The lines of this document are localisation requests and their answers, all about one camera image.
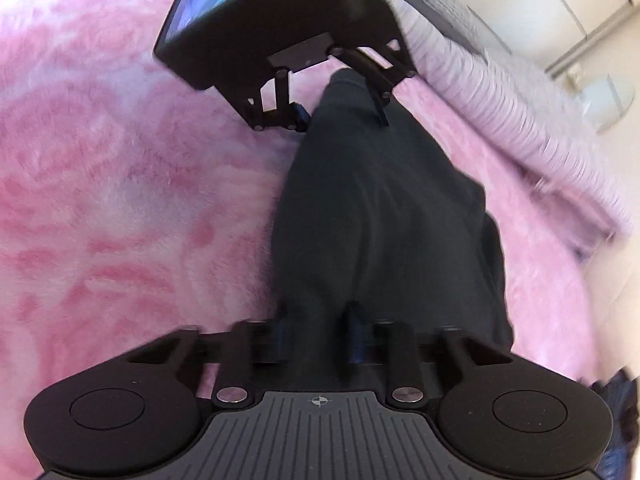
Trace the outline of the dark green long-sleeve sweater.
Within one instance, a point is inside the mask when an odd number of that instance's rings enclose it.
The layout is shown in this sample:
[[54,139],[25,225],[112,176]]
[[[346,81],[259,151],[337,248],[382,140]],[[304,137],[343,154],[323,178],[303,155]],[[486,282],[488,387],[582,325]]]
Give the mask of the dark green long-sleeve sweater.
[[462,328],[510,348],[506,271],[484,188],[398,102],[363,78],[330,79],[274,216],[274,284],[292,325],[292,372],[332,373],[345,308],[418,333]]

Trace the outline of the cream wardrobe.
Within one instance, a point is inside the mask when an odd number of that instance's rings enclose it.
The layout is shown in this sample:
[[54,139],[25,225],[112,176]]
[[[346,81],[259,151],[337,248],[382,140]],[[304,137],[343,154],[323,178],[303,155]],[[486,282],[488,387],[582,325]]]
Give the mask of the cream wardrobe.
[[556,73],[639,9],[639,0],[462,0],[496,48]]

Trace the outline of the white striped folded duvet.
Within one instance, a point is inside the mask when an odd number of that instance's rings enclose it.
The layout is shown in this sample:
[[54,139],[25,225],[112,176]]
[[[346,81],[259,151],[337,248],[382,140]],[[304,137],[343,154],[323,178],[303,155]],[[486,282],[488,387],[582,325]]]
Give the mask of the white striped folded duvet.
[[489,47],[461,0],[387,0],[419,76],[525,172],[566,244],[628,235],[620,180],[579,104],[534,63]]

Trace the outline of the pink floral bed blanket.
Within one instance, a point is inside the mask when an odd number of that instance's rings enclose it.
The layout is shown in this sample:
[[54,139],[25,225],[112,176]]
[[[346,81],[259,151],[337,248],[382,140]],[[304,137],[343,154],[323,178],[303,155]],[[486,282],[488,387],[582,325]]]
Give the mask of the pink floral bed blanket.
[[44,387],[183,325],[270,315],[299,136],[152,58],[172,0],[1,0],[1,474]]

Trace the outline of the round glass side table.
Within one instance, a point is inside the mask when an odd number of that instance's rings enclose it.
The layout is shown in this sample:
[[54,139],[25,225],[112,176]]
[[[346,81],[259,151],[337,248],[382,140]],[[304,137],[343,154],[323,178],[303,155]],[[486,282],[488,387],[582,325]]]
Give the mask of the round glass side table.
[[603,132],[620,122],[636,97],[636,85],[627,77],[607,74],[588,82],[578,93],[585,118]]

